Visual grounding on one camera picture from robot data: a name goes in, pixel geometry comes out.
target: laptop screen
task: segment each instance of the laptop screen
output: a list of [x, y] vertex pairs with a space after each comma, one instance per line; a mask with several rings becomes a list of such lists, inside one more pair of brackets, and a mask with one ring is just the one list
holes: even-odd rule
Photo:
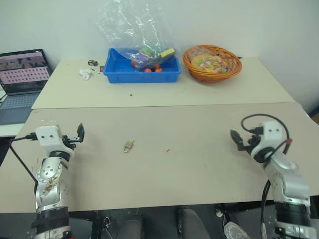
[[40, 92], [50, 75], [42, 49], [0, 54], [0, 84], [8, 95]]

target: white wall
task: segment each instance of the white wall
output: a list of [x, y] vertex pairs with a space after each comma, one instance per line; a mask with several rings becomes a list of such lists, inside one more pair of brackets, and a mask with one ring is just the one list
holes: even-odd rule
[[[0, 52], [43, 48], [52, 67], [61, 58], [104, 58], [109, 44], [94, 17], [105, 1], [0, 0]], [[157, 3], [181, 51], [215, 44], [259, 56], [306, 111], [319, 105], [318, 0]]]

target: table surface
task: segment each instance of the table surface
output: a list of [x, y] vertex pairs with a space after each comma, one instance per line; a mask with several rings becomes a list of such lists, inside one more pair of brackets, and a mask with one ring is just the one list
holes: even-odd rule
[[[70, 210], [97, 210], [258, 201], [266, 182], [260, 165], [238, 152], [229, 130], [247, 139], [240, 120], [268, 113], [284, 121], [294, 140], [288, 156], [319, 194], [319, 127], [297, 103], [180, 107], [33, 110], [18, 137], [59, 124], [85, 139], [70, 162]], [[254, 127], [265, 118], [250, 119]], [[124, 143], [135, 141], [129, 153]], [[36, 174], [43, 149], [36, 141], [14, 148]], [[9, 152], [0, 167], [0, 212], [34, 212], [34, 184]]]
[[[176, 83], [110, 84], [100, 67], [87, 60], [63, 59], [33, 105], [33, 109], [187, 106], [293, 102], [257, 57], [241, 59], [243, 69], [218, 84], [194, 80], [184, 65]], [[92, 68], [84, 81], [80, 69]]]
[[[5, 95], [4, 90], [0, 90], [0, 98]], [[0, 137], [16, 136], [23, 127], [23, 123], [0, 125]]]

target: white tissue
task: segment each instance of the white tissue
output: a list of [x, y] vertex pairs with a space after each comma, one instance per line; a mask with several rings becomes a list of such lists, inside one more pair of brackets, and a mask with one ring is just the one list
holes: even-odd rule
[[80, 71], [79, 71], [79, 74], [80, 74], [81, 76], [83, 76], [83, 79], [84, 79], [85, 81], [87, 81], [87, 80], [90, 78], [90, 76], [91, 76], [91, 70], [89, 70], [89, 69], [83, 69], [83, 70], [80, 70]]

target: orange woven basket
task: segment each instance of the orange woven basket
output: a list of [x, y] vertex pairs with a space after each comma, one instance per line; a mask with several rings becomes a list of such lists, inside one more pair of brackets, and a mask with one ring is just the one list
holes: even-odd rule
[[[228, 65], [228, 72], [227, 73], [211, 73], [207, 71], [202, 71], [197, 67], [194, 67], [191, 64], [191, 59], [189, 58], [189, 53], [193, 52], [195, 49], [198, 48], [206, 48], [212, 54], [219, 55], [225, 63]], [[213, 45], [198, 45], [188, 49], [184, 53], [183, 57], [185, 65], [188, 67], [189, 73], [194, 77], [196, 80], [204, 83], [217, 83], [223, 80], [226, 80], [230, 77], [236, 76], [242, 69], [241, 61], [238, 57], [227, 51], [224, 48], [213, 46]]]

